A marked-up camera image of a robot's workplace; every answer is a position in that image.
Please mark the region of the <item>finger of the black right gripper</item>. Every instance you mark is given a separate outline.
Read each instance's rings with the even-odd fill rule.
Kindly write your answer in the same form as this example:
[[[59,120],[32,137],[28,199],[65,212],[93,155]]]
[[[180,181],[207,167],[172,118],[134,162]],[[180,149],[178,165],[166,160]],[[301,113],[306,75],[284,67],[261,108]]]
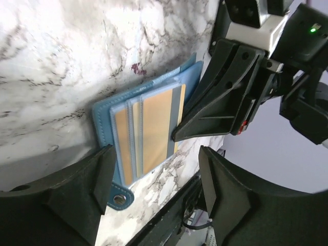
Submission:
[[[172,139],[236,134],[242,124],[237,116],[264,58],[260,48],[225,38],[217,41]]]

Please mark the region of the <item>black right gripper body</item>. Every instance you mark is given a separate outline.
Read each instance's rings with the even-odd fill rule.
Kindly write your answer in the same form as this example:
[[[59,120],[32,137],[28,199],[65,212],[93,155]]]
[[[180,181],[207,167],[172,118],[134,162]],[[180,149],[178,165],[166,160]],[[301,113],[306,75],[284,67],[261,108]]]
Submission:
[[[259,107],[267,100],[279,96],[279,75],[282,73],[283,63],[270,58],[264,58],[254,77],[253,83],[247,89],[241,101],[236,119],[231,129],[232,135],[239,135],[245,131],[253,121]]]

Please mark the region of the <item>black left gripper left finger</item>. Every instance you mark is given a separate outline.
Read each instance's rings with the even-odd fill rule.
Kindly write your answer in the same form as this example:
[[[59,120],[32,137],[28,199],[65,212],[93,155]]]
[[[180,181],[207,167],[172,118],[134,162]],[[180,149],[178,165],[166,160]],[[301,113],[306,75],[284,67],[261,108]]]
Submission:
[[[1,192],[1,245],[95,245],[116,162],[114,146]]]

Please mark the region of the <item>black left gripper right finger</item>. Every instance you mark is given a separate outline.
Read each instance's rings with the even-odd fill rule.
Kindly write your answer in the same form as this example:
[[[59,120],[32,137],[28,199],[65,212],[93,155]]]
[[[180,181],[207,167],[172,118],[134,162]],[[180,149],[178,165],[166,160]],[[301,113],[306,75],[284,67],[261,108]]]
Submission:
[[[218,245],[327,245],[327,191],[262,179],[201,146],[199,167]]]

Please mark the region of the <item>gold credit card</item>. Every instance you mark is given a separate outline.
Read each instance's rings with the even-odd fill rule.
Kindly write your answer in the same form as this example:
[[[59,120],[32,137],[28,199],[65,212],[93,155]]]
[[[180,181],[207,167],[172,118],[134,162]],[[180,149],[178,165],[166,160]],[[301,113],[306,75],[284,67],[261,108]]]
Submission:
[[[181,122],[186,86],[174,83],[110,109],[122,183],[129,186],[172,156],[171,134]]]

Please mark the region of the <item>blue leather card holder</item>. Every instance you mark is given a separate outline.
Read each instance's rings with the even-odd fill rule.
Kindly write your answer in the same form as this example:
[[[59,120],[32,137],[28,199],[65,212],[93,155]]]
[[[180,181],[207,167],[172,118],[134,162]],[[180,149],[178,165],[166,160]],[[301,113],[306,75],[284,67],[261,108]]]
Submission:
[[[184,105],[203,69],[196,55],[176,69],[96,102],[92,118],[100,147],[116,149],[108,206],[121,211],[134,201],[130,185],[151,173],[178,149],[172,140]]]

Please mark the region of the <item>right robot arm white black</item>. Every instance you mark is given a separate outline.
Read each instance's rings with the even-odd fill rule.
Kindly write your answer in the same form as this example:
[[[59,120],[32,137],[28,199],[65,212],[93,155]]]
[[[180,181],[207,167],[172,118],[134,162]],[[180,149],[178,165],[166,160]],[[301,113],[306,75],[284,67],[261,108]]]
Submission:
[[[327,15],[291,1],[220,1],[211,60],[172,139],[238,135],[260,105],[317,145],[327,144]]]

